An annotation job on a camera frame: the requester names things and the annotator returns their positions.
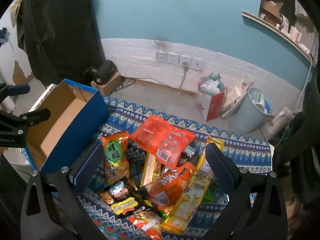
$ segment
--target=light blue trash bin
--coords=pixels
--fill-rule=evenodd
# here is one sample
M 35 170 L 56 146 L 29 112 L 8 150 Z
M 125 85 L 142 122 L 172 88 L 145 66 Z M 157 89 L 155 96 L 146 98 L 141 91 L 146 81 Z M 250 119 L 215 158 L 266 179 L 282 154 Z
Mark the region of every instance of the light blue trash bin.
M 263 94 L 264 100 L 270 108 L 270 110 L 266 114 L 259 110 L 250 100 L 249 95 L 254 95 L 255 92 L 256 95 L 258 95 L 259 93 Z M 249 88 L 243 103 L 241 104 L 238 112 L 236 113 L 235 126 L 240 132 L 250 133 L 253 130 L 260 127 L 265 122 L 267 116 L 271 115 L 272 113 L 273 104 L 268 95 L 258 88 L 251 87 Z

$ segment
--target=blue gripper pad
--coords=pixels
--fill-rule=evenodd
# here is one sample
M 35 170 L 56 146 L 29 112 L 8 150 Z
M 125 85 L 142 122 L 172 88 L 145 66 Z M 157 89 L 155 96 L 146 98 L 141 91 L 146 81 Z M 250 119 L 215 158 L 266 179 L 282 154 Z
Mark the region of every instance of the blue gripper pad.
M 232 197 L 232 195 L 236 192 L 235 178 L 233 177 L 232 173 L 222 160 L 222 158 L 225 159 L 228 157 L 225 157 L 224 154 L 220 151 L 220 149 L 216 145 L 213 146 L 213 144 L 214 143 L 210 143 L 206 146 L 205 158 L 208 164 L 210 165 L 210 168 L 213 171 L 215 177 L 217 178 L 223 191 L 230 197 Z M 221 156 L 222 158 L 218 154 L 218 151 L 220 151 L 223 155 L 223 157 Z
M 103 145 L 98 143 L 98 145 L 93 149 L 92 153 L 74 176 L 73 191 L 76 195 L 83 193 L 88 187 L 89 182 L 91 181 L 95 171 L 103 159 L 103 154 Z

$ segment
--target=blue box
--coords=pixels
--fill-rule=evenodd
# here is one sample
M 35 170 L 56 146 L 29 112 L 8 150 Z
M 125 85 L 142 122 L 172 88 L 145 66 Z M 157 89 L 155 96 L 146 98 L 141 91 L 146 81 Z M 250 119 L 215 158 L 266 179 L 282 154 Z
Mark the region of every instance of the blue box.
M 107 120 L 108 108 L 97 89 L 68 79 L 44 99 L 44 107 L 51 116 L 30 127 L 25 151 L 33 169 L 48 174 L 71 166 Z

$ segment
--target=snack pile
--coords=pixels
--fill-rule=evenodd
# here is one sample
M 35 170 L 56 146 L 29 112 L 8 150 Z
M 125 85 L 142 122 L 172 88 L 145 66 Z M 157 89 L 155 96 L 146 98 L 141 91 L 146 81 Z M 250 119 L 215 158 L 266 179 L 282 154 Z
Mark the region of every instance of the snack pile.
M 214 200 L 209 189 L 213 172 L 205 148 L 198 153 L 189 145 L 194 137 L 156 115 L 131 135 L 123 131 L 103 137 L 107 186 L 101 199 L 118 218 L 127 218 L 150 239 L 161 240 L 161 230 L 182 234 L 198 206 Z M 148 152 L 140 185 L 130 179 L 129 138 Z M 223 150 L 223 142 L 208 137 L 206 145 L 215 143 Z

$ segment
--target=green label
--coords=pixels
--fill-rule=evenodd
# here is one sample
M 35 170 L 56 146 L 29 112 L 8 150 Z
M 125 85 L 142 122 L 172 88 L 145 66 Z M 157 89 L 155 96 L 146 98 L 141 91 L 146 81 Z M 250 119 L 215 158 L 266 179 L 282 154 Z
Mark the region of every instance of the green label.
M 105 155 L 108 158 L 108 161 L 113 163 L 117 163 L 122 159 L 122 148 L 121 143 L 117 141 L 111 141 L 108 143 L 107 148 L 105 150 Z

